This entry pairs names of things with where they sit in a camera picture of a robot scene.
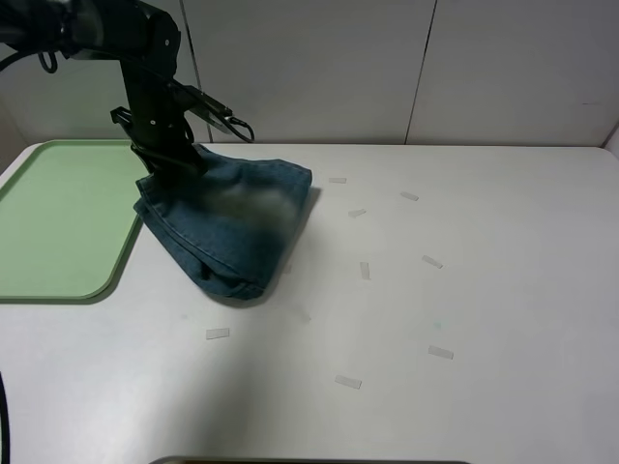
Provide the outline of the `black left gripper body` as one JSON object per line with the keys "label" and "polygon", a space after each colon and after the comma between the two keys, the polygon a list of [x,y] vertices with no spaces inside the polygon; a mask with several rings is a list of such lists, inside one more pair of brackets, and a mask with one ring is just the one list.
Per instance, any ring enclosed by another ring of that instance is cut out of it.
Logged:
{"label": "black left gripper body", "polygon": [[121,72],[129,106],[112,109],[110,116],[147,170],[204,173],[205,162],[193,146],[192,130],[172,84],[136,64],[123,62]]}

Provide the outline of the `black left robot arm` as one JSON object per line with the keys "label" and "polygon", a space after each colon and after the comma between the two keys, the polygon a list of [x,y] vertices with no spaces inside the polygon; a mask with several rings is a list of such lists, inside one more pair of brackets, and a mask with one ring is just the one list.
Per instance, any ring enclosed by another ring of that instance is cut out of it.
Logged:
{"label": "black left robot arm", "polygon": [[49,74],[59,55],[118,61],[129,105],[110,116],[147,170],[205,172],[185,118],[192,88],[174,78],[181,33],[166,11],[142,1],[4,1],[1,42],[13,50],[3,69],[30,56]]}

